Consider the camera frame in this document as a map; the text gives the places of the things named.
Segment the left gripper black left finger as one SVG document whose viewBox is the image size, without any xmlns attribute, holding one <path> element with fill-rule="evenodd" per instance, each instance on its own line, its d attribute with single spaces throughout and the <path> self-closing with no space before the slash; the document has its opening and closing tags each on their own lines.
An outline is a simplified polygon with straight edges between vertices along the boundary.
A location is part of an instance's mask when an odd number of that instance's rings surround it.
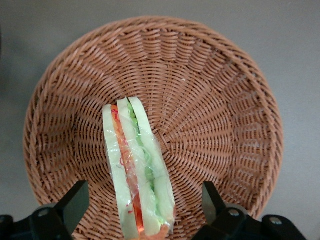
<svg viewBox="0 0 320 240">
<path fill-rule="evenodd" d="M 39 207 L 23 220 L 0 216 L 2 240 L 72 240 L 72 234 L 89 209 L 87 181 L 78 181 L 58 203 Z"/>
</svg>

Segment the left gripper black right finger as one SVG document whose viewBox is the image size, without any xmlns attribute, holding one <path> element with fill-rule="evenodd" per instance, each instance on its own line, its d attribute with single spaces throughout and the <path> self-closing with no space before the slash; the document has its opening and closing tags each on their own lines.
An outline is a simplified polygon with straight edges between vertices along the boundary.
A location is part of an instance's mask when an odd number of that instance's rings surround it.
<svg viewBox="0 0 320 240">
<path fill-rule="evenodd" d="M 202 185 L 202 210 L 207 224 L 193 240 L 304 240 L 288 218 L 265 215 L 261 221 L 237 204 L 226 204 L 212 182 Z"/>
</svg>

